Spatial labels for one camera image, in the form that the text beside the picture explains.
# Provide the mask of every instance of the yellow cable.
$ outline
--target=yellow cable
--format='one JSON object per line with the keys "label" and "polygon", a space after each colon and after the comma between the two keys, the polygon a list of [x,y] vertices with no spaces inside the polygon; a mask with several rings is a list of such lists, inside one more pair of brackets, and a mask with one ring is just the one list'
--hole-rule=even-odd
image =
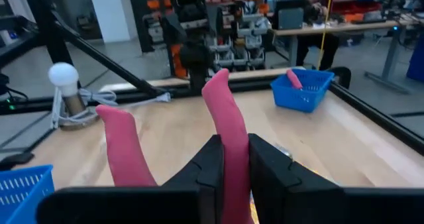
{"label": "yellow cable", "polygon": [[324,40],[325,40],[325,33],[327,31],[327,21],[329,20],[329,15],[330,15],[330,6],[331,6],[331,0],[329,0],[327,5],[327,14],[325,15],[324,32],[323,32],[323,38],[321,39],[321,49],[319,51],[317,70],[319,70],[319,67],[321,66],[321,59],[323,58]]}

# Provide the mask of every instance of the metal table leg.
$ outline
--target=metal table leg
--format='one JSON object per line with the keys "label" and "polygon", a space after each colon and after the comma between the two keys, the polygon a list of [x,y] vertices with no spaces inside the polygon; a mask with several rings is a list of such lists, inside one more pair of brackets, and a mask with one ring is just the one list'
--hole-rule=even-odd
{"label": "metal table leg", "polygon": [[396,63],[398,62],[397,58],[399,55],[399,49],[398,49],[398,43],[401,37],[403,37],[403,34],[405,33],[405,28],[399,27],[399,29],[394,31],[392,41],[390,42],[389,51],[386,57],[386,62],[384,63],[384,68],[382,75],[376,75],[371,72],[365,72],[365,76],[367,78],[370,78],[371,80],[375,82],[380,82],[383,85],[386,85],[400,93],[409,94],[411,93],[409,89],[406,87],[403,87],[402,85],[399,85],[395,82],[390,81],[390,77],[393,74],[393,71],[396,68]]}
{"label": "metal table leg", "polygon": [[289,48],[289,61],[290,66],[296,66],[297,59],[297,35],[292,35],[290,37],[290,48]]}

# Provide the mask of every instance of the wooden table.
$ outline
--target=wooden table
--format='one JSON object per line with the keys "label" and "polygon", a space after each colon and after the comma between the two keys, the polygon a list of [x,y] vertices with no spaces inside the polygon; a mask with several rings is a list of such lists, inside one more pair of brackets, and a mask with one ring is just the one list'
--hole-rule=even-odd
{"label": "wooden table", "polygon": [[308,35],[308,34],[322,34],[335,33],[335,32],[348,32],[348,31],[358,31],[358,30],[370,30],[370,29],[379,29],[379,28],[392,28],[397,27],[397,30],[394,31],[392,41],[390,43],[390,48],[387,53],[386,61],[384,63],[384,69],[381,75],[373,74],[370,72],[365,72],[364,75],[376,82],[379,82],[383,85],[386,85],[392,88],[395,91],[400,93],[410,93],[410,90],[402,85],[399,85],[390,80],[392,73],[395,69],[396,63],[398,62],[398,43],[402,39],[402,36],[405,32],[405,26],[414,25],[418,22],[413,20],[412,17],[404,15],[399,21],[386,21],[384,23],[370,23],[363,25],[353,25],[351,23],[342,23],[337,26],[327,26],[327,28],[313,28],[313,27],[303,27],[300,29],[288,29],[288,30],[274,30],[276,36],[290,36],[290,49],[289,49],[289,61],[290,66],[296,66],[297,58],[297,36]]}
{"label": "wooden table", "polygon": [[[232,77],[285,72],[240,72]],[[312,114],[276,107],[270,90],[234,96],[248,132],[288,149],[298,162],[330,180],[344,186],[424,186],[424,158],[330,91]],[[201,97],[152,103],[129,111],[136,119],[146,161],[159,184],[178,172],[215,134]],[[33,152],[36,157],[25,166],[53,164],[56,189],[113,185],[101,121],[80,131],[57,130]]]}

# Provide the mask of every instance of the pink foam object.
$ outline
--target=pink foam object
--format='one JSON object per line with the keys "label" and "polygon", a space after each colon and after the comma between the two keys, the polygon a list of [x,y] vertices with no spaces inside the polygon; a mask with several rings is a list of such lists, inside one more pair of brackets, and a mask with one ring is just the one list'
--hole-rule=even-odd
{"label": "pink foam object", "polygon": [[248,136],[243,116],[228,87],[229,71],[210,79],[201,93],[224,146],[223,224],[253,223],[250,214]]}
{"label": "pink foam object", "polygon": [[287,71],[287,77],[289,78],[291,85],[296,89],[302,89],[302,83],[297,78],[296,74],[290,69]]}
{"label": "pink foam object", "polygon": [[115,186],[157,186],[141,151],[133,115],[106,105],[95,110],[105,124],[107,159]]}

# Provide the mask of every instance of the blue plastic basket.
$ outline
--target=blue plastic basket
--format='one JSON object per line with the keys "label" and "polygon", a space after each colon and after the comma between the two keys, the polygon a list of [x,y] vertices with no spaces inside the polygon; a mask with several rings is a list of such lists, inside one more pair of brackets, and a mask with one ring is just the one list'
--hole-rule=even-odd
{"label": "blue plastic basket", "polygon": [[282,75],[271,83],[274,101],[277,106],[310,113],[324,98],[334,73],[300,69],[293,72],[303,89],[293,88],[287,75]]}
{"label": "blue plastic basket", "polygon": [[44,196],[54,192],[51,165],[0,172],[0,223],[36,223]]}

